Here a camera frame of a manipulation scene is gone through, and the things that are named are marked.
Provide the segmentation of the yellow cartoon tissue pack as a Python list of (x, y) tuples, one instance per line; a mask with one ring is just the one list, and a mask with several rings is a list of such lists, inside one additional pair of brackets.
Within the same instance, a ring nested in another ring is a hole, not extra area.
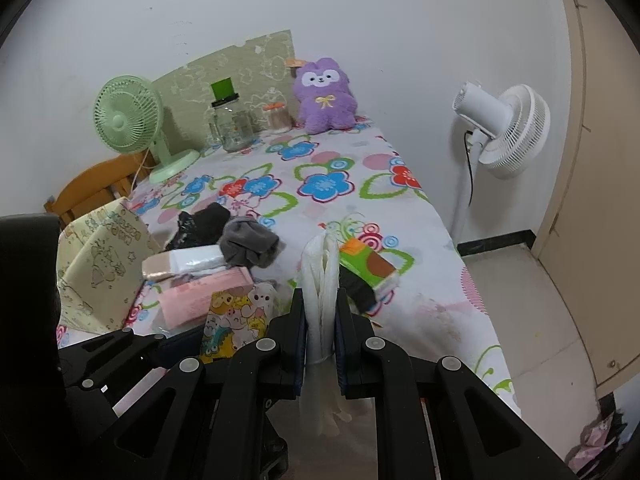
[(235, 352), (265, 336), (276, 310), (276, 290), (267, 282), (214, 292), (198, 358), (203, 363), (232, 358)]

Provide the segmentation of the white tissue pack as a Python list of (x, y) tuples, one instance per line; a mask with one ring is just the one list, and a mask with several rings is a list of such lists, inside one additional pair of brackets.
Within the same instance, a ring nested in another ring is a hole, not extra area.
[(298, 281), (308, 325), (299, 414), (303, 430), (313, 437), (336, 437), (340, 434), (337, 423), (352, 419), (340, 400), (334, 358), (339, 277), (337, 241), (331, 234), (322, 232), (303, 250)]

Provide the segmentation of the orange green tissue pack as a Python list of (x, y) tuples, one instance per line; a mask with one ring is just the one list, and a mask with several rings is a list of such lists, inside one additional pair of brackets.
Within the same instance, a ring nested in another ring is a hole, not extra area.
[(399, 285), (397, 269), (358, 238), (340, 247), (340, 265), (340, 286), (361, 314), (374, 315)]

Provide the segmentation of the grey sock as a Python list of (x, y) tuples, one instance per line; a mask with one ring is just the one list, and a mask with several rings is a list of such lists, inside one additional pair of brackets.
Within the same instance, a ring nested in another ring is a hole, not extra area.
[(252, 217), (235, 217), (224, 226), (218, 246), (229, 266), (263, 269), (280, 252), (280, 238)]

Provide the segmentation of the pink paper packet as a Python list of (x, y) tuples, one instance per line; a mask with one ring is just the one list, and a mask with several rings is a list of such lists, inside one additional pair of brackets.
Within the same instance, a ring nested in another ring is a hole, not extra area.
[(250, 271), (237, 266), (165, 290), (160, 294), (160, 310), (166, 330), (173, 330), (206, 315), (215, 292), (251, 284), (253, 279)]

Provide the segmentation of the black sock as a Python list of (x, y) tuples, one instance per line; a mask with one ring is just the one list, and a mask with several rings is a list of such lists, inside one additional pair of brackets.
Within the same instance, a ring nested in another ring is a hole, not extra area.
[(215, 245), (230, 218), (230, 211), (218, 203), (212, 203), (195, 214), (183, 211), (178, 217), (176, 234), (165, 246), (166, 252)]

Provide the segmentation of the beige white socks pack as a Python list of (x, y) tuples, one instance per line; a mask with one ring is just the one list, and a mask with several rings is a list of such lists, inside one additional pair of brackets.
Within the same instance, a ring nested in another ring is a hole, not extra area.
[(225, 264), (218, 245), (180, 248), (146, 258), (142, 262), (142, 275), (146, 280), (158, 281), (175, 275), (217, 269)]

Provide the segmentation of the floral tablecloth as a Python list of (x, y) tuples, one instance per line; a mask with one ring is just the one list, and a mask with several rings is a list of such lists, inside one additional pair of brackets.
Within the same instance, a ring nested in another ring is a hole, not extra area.
[[(366, 118), (318, 136), (266, 134), (234, 154), (213, 145), (187, 170), (163, 183), (141, 182), (125, 200), (160, 248), (176, 234), (183, 211), (218, 203), (232, 216), (254, 218), (283, 248), (253, 278), (270, 282), (282, 304), (297, 286), (310, 240), (322, 232), (338, 247), (362, 240), (399, 272), (393, 297), (366, 314), (375, 330), (422, 359), (457, 356), (515, 404), (511, 374), (469, 269), (416, 177)], [(185, 282), (144, 281), (124, 326), (140, 335), (163, 330), (160, 294)], [(94, 335), (58, 326), (61, 346)]]

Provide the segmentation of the yellow cartoon fabric storage box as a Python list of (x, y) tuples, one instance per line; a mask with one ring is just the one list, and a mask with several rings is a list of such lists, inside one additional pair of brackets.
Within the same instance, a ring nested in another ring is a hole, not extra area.
[(124, 198), (70, 222), (56, 260), (61, 324), (90, 334), (122, 328), (144, 283), (142, 262), (158, 252)]

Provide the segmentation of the glass jar with green lid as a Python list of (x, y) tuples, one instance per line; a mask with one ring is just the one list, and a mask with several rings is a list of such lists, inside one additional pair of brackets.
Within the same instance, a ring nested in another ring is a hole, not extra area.
[(214, 141), (228, 153), (248, 148), (255, 140), (254, 128), (232, 80), (218, 80), (210, 88), (214, 100), (208, 122)]

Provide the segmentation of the small toothpick jar orange lid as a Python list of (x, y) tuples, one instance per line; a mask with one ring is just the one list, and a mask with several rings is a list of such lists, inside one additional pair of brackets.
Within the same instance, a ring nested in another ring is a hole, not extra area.
[(293, 119), (285, 102), (273, 102), (262, 107), (269, 130), (273, 133), (286, 133), (293, 128)]

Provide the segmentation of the purple bunny plush toy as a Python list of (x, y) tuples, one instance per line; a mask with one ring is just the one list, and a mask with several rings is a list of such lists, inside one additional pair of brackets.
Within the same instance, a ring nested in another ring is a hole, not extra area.
[(319, 58), (299, 67), (293, 86), (299, 102), (297, 121), (306, 133), (346, 130), (356, 125), (357, 101), (349, 78), (334, 58)]

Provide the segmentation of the beige door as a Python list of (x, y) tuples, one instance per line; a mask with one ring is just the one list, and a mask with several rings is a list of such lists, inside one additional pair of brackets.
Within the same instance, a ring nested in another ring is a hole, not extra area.
[(533, 253), (606, 396), (639, 371), (639, 53), (605, 0), (563, 3), (570, 114)]

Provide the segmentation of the white standing fan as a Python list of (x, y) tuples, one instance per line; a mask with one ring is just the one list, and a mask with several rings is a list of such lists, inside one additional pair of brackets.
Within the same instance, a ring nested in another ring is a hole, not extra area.
[(465, 82), (452, 109), (470, 128), (463, 135), (468, 176), (459, 192), (451, 238), (459, 243), (473, 203), (477, 170), (484, 167), (499, 180), (521, 174), (548, 139), (548, 103), (528, 84), (516, 84), (493, 96), (478, 84)]

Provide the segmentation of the green patterned board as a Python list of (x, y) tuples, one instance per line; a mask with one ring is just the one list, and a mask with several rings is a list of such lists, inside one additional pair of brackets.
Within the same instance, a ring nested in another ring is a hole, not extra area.
[(294, 58), (292, 32), (288, 29), (259, 36), (176, 68), (153, 81), (165, 109), (163, 134), (168, 148), (177, 153), (201, 150), (213, 139), (209, 117), (213, 102), (227, 93), (239, 96), (256, 131), (269, 128), (264, 107), (283, 103), (296, 116), (299, 102), (293, 94)]

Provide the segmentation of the green desk fan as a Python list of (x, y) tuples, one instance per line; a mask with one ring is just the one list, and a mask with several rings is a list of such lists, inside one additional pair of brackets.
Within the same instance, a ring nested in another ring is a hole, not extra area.
[(107, 81), (96, 97), (93, 125), (104, 144), (120, 154), (154, 152), (149, 180), (157, 184), (188, 169), (200, 153), (188, 148), (171, 154), (163, 134), (164, 106), (151, 81), (131, 75)]

